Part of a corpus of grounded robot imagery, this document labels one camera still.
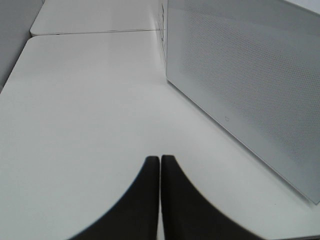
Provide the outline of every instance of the white surface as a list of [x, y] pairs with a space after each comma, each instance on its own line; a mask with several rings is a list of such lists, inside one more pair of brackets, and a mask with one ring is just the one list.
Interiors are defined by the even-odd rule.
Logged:
[[320, 14], [320, 1], [319, 0], [285, 0], [289, 3], [295, 4], [299, 7]]
[[46, 0], [33, 36], [155, 30], [158, 0]]
[[114, 204], [145, 156], [162, 154], [260, 236], [320, 235], [320, 204], [166, 82], [155, 31], [32, 38], [0, 113], [1, 239], [72, 236]]

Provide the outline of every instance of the white perforated box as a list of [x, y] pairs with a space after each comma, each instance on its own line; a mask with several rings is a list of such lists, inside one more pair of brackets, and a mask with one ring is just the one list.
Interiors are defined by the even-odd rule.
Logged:
[[320, 15], [281, 0], [169, 0], [167, 21], [168, 80], [320, 202]]

